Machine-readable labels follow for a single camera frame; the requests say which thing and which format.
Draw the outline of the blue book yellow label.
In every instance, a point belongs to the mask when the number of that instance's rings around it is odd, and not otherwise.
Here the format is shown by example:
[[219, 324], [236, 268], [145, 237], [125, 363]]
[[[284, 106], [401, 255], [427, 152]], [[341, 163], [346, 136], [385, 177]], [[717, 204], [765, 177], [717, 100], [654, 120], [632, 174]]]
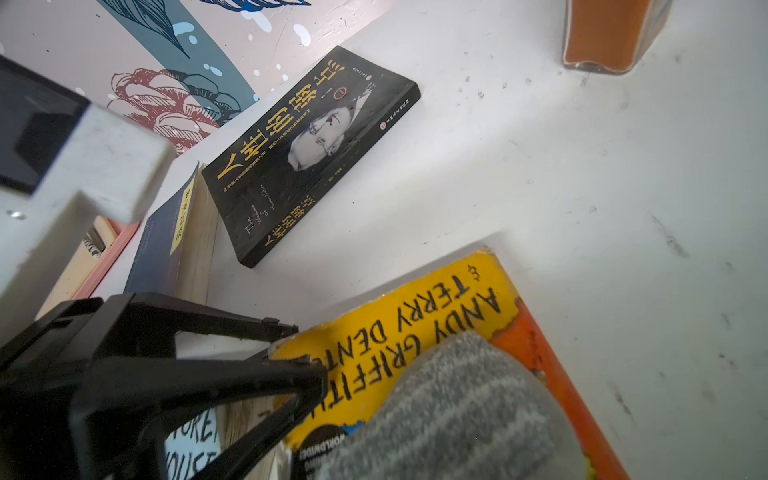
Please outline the blue book yellow label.
[[124, 291], [206, 304], [218, 218], [201, 169], [195, 168], [146, 220]]

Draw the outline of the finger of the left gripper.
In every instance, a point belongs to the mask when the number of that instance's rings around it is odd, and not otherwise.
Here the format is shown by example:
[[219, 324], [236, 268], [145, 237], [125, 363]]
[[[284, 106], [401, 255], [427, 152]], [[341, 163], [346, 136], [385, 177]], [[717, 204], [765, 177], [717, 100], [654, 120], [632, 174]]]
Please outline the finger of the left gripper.
[[120, 354], [151, 359], [175, 359], [179, 333], [272, 343], [299, 332], [274, 318], [247, 317], [158, 293], [133, 295], [120, 321], [126, 327], [119, 335]]

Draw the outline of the yellow orange treehouse book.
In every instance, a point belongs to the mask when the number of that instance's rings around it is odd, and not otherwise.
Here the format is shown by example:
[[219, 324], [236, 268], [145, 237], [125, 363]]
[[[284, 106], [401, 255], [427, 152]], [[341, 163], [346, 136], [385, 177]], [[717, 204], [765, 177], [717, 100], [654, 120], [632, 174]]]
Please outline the yellow orange treehouse book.
[[422, 354], [473, 331], [514, 357], [564, 410], [589, 479], [628, 474], [582, 400], [497, 256], [458, 253], [388, 286], [340, 318], [269, 351], [272, 359], [308, 356], [328, 371], [328, 393], [284, 439], [294, 476], [312, 478], [332, 449], [367, 423], [397, 380]]

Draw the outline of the grey striped cloth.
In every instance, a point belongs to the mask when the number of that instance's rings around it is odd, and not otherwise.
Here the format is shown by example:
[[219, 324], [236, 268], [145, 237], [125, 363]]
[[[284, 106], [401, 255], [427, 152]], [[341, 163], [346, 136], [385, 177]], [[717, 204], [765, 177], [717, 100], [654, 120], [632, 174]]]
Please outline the grey striped cloth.
[[588, 468], [574, 427], [542, 381], [469, 332], [421, 355], [318, 476], [585, 479]]

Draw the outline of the colourful treehouse book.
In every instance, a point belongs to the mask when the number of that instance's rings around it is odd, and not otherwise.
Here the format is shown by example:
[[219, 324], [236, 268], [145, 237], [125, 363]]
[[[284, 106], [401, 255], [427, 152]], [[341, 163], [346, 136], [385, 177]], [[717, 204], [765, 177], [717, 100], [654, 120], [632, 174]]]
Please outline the colourful treehouse book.
[[217, 412], [211, 408], [185, 422], [166, 438], [167, 478], [192, 479], [221, 452]]

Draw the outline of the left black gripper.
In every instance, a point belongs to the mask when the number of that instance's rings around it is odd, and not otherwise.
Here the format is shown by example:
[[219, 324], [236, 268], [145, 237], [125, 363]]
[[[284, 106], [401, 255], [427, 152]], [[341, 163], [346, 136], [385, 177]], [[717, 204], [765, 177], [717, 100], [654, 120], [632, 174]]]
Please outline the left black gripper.
[[326, 368], [175, 360], [170, 296], [65, 301], [1, 349], [10, 479], [164, 479], [165, 438], [200, 412], [267, 396], [277, 411], [196, 473], [243, 479], [327, 394]]

